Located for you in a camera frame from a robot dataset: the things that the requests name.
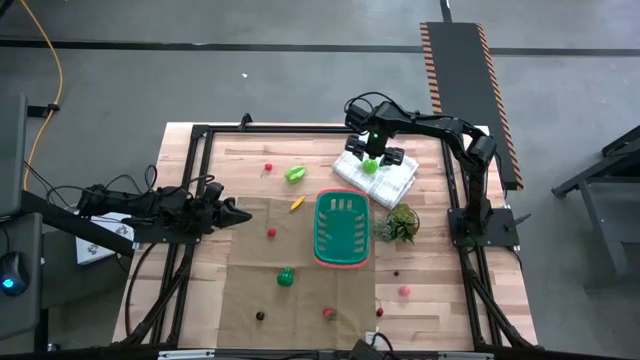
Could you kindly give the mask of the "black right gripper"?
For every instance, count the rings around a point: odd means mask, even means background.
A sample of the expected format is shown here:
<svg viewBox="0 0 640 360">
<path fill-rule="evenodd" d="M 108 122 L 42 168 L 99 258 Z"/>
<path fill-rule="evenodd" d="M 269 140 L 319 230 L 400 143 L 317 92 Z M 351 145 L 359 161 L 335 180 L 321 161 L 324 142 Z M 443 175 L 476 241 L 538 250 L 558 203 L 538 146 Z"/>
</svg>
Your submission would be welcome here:
<svg viewBox="0 0 640 360">
<path fill-rule="evenodd" d="M 389 134 L 382 130 L 369 130 L 366 142 L 357 135 L 350 135 L 345 143 L 345 151 L 362 160 L 366 152 L 371 159 L 380 158 L 380 166 L 400 166 L 405 151 L 398 147 L 387 147 Z"/>
</svg>

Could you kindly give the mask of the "tan burlap cloth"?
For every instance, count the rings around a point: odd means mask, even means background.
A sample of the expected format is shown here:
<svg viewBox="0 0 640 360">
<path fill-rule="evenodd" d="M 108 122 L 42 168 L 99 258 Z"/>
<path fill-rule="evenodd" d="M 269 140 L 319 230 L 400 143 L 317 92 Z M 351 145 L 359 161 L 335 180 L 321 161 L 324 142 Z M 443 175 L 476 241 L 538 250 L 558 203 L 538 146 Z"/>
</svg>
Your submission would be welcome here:
<svg viewBox="0 0 640 360">
<path fill-rule="evenodd" d="M 313 256 L 314 210 L 288 202 L 244 197 L 238 207 L 252 219 L 232 228 L 218 345 L 227 348 L 349 349 L 377 327 L 375 274 L 371 264 L 355 269 L 323 266 Z M 269 237 L 267 231 L 275 229 Z M 291 267 L 291 287 L 277 284 Z M 337 310 L 326 321 L 322 310 Z M 258 321 L 256 313 L 265 313 Z"/>
</svg>

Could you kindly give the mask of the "silver aluminium rail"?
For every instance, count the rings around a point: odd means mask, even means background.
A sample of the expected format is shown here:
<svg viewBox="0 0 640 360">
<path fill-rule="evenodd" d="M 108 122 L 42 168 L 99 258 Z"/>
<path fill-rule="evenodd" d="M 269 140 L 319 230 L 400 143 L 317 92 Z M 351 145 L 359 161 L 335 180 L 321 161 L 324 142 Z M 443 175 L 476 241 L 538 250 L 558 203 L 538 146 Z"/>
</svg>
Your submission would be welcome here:
<svg viewBox="0 0 640 360">
<path fill-rule="evenodd" d="M 495 358 L 490 353 L 447 351 L 439 352 L 437 360 L 495 360 Z"/>
<path fill-rule="evenodd" d="M 213 349 L 195 349 L 161 351 L 157 360 L 213 360 L 214 358 L 215 351 Z"/>
</svg>

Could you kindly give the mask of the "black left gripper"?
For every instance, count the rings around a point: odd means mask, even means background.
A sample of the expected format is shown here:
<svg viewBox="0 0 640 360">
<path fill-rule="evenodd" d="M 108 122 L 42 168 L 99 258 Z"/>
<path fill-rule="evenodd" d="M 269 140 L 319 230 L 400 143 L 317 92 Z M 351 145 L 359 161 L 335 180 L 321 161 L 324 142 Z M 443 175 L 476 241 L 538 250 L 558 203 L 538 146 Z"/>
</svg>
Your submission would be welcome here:
<svg viewBox="0 0 640 360">
<path fill-rule="evenodd" d="M 236 207 L 236 199 L 228 197 L 222 201 L 209 198 L 194 198 L 187 204 L 188 231 L 194 234 L 212 234 L 215 228 L 228 228 L 248 222 L 252 214 Z"/>
</svg>

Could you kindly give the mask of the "black metal table frame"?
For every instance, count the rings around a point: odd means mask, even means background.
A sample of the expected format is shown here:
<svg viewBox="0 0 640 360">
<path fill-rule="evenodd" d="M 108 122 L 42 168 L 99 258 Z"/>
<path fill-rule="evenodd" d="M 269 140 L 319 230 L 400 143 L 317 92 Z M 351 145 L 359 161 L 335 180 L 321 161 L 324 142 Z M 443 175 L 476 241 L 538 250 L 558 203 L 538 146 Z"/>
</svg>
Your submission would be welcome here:
<svg viewBox="0 0 640 360">
<path fill-rule="evenodd" d="M 225 187 L 225 194 L 284 200 L 316 206 L 319 192 L 347 188 L 348 183 L 332 166 L 344 152 L 349 130 L 342 125 L 276 124 L 245 130 L 233 125 L 171 123 L 164 133 L 157 167 L 161 185 L 179 183 L 211 173 Z M 416 180 L 403 198 L 420 218 L 415 244 L 373 240 L 367 264 L 375 274 L 375 300 L 384 315 L 376 317 L 372 332 L 386 335 L 398 350 L 470 351 L 476 342 L 506 344 L 489 308 L 469 287 L 481 279 L 520 339 L 534 342 L 522 272 L 516 258 L 502 247 L 456 247 L 450 236 L 448 210 L 466 204 L 467 178 L 458 161 L 435 138 L 400 134 L 390 140 L 407 157 L 417 161 Z M 273 165 L 261 177 L 265 163 Z M 285 171 L 303 165 L 304 178 L 289 184 Z M 180 349 L 227 348 L 218 345 L 218 331 L 232 227 L 201 238 L 193 246 L 166 244 L 144 247 L 134 256 L 131 291 L 121 306 L 113 338 L 132 335 L 156 302 L 162 278 L 171 274 L 184 255 L 192 258 L 183 293 L 174 295 L 164 318 L 147 342 L 167 342 Z M 409 286 L 402 297 L 398 289 Z"/>
</svg>

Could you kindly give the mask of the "grey monitor panel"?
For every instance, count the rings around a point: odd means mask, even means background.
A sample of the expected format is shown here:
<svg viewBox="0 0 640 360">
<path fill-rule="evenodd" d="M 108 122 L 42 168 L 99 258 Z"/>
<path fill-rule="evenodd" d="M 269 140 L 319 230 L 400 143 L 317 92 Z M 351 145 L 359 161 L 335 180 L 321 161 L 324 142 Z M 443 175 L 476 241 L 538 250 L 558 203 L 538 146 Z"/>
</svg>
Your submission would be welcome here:
<svg viewBox="0 0 640 360">
<path fill-rule="evenodd" d="M 26 118 L 24 95 L 0 97 L 0 217 L 21 207 Z"/>
</svg>

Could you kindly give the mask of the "grey side stand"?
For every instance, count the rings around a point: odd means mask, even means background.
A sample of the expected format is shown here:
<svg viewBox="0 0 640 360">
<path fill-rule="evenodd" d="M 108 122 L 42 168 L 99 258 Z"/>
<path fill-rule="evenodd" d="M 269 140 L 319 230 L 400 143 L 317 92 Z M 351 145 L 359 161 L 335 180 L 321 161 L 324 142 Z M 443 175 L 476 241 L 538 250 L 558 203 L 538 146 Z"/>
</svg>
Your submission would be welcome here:
<svg viewBox="0 0 640 360">
<path fill-rule="evenodd" d="M 28 289 L 19 296 L 0 290 L 0 340 L 27 332 L 39 322 L 41 308 L 42 216 L 23 215 L 0 223 L 0 257 L 17 251 L 25 256 Z"/>
</svg>

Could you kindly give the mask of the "potted succulent plant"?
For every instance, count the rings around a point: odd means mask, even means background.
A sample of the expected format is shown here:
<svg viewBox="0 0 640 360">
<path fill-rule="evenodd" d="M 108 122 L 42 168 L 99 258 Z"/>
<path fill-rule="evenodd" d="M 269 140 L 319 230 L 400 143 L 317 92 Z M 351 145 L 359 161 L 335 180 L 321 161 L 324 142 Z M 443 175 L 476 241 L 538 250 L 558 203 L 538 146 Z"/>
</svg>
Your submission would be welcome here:
<svg viewBox="0 0 640 360">
<path fill-rule="evenodd" d="M 414 245 L 414 238 L 420 228 L 417 212 L 405 203 L 400 203 L 388 214 L 376 220 L 372 234 L 378 241 L 385 243 L 401 242 Z"/>
</svg>

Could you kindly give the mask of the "black computer mouse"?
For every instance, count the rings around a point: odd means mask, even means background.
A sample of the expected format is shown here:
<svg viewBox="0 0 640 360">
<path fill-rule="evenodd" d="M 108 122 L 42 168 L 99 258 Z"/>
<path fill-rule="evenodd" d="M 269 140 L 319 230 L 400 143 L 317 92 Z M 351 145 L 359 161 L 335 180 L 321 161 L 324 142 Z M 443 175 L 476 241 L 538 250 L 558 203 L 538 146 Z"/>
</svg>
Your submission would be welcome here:
<svg viewBox="0 0 640 360">
<path fill-rule="evenodd" d="M 0 290 L 7 296 L 19 296 L 30 283 L 25 256 L 11 251 L 0 257 Z"/>
</svg>

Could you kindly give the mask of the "teal basket with orange rim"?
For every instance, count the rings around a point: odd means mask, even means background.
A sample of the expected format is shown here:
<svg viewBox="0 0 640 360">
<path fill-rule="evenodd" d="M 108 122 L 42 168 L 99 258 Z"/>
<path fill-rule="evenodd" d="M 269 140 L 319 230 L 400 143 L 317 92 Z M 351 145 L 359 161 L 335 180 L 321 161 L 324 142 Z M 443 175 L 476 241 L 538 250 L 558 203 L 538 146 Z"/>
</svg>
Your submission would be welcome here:
<svg viewBox="0 0 640 360">
<path fill-rule="evenodd" d="M 357 189 L 329 188 L 318 193 L 314 212 L 314 259 L 336 269 L 367 264 L 371 249 L 370 201 Z"/>
</svg>

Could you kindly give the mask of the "grey metal table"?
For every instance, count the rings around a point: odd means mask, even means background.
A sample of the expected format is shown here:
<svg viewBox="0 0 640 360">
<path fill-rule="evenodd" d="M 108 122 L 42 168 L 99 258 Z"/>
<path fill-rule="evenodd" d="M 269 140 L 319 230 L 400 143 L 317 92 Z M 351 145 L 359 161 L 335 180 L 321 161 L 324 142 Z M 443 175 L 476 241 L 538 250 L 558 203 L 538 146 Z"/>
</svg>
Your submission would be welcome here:
<svg viewBox="0 0 640 360">
<path fill-rule="evenodd" d="M 607 285 L 640 284 L 640 125 L 604 146 L 601 158 L 551 189 L 558 199 L 579 191 L 613 267 Z"/>
</svg>

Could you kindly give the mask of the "black rig support beam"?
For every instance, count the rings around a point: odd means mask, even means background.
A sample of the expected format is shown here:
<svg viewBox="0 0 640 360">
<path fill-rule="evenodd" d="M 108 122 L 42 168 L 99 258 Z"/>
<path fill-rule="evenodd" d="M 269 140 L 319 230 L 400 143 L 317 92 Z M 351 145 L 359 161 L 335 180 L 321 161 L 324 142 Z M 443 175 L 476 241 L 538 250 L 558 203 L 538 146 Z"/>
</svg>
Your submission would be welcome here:
<svg viewBox="0 0 640 360">
<path fill-rule="evenodd" d="M 132 258 L 134 255 L 132 242 L 127 238 L 94 224 L 86 218 L 78 217 L 58 206 L 50 205 L 45 199 L 28 191 L 22 191 L 21 211 L 23 213 L 39 213 L 45 224 L 125 257 Z"/>
</svg>

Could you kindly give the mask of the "black floor mat striped edges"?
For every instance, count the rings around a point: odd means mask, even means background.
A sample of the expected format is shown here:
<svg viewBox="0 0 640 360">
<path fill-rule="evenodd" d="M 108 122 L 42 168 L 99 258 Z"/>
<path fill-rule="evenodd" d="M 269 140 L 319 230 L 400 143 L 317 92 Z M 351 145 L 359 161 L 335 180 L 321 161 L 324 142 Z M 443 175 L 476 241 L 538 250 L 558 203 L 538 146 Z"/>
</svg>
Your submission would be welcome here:
<svg viewBox="0 0 640 360">
<path fill-rule="evenodd" d="M 483 26 L 423 22 L 420 39 L 432 109 L 488 127 L 497 144 L 504 187 L 522 190 L 520 164 Z"/>
</svg>

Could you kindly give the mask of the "white plaid dish towel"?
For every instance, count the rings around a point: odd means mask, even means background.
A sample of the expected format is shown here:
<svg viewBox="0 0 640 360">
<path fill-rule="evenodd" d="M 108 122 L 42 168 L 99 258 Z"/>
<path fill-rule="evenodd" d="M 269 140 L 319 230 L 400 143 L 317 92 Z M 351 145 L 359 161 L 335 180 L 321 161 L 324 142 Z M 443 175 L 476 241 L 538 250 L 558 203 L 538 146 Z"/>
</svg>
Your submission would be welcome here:
<svg viewBox="0 0 640 360">
<path fill-rule="evenodd" d="M 332 169 L 350 185 L 364 192 L 387 209 L 400 203 L 416 180 L 419 167 L 416 160 L 405 157 L 400 166 L 380 166 L 380 158 L 375 158 L 379 169 L 375 174 L 362 171 L 362 160 L 344 151 L 334 162 Z"/>
</svg>

